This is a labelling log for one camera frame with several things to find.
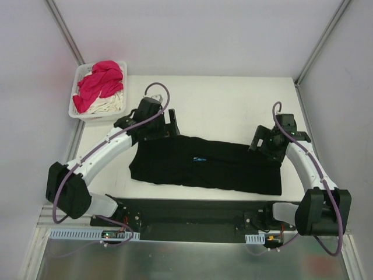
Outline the black graphic t shirt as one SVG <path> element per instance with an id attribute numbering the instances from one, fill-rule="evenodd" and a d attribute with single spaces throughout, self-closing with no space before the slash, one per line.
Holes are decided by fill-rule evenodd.
<path id="1" fill-rule="evenodd" d="M 248 145 L 179 135 L 138 144 L 131 177 L 169 184 L 281 195 L 281 163 Z"/>

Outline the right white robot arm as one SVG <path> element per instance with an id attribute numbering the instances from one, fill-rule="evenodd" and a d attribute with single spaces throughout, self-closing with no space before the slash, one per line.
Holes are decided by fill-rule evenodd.
<path id="1" fill-rule="evenodd" d="M 271 211 L 262 215 L 262 223 L 276 230 L 283 222 L 295 226 L 302 236 L 339 236 L 346 231 L 351 194 L 341 190 L 326 174 L 317 159 L 311 139 L 298 131 L 293 114 L 274 114 L 272 129 L 258 126 L 251 150 L 260 152 L 273 162 L 288 158 L 293 164 L 305 194 L 298 205 L 275 202 Z"/>

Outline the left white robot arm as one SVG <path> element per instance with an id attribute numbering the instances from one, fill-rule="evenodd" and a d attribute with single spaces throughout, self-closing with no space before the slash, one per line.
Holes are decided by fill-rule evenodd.
<path id="1" fill-rule="evenodd" d="M 130 114 L 116 120 L 105 137 L 83 156 L 68 163 L 55 162 L 48 171 L 45 197 L 52 211 L 63 211 L 67 217 L 102 216 L 111 227 L 119 226 L 123 213 L 117 199 L 89 191 L 92 180 L 120 153 L 138 142 L 179 135 L 174 109 L 164 117 L 164 107 L 155 97 L 144 97 Z"/>

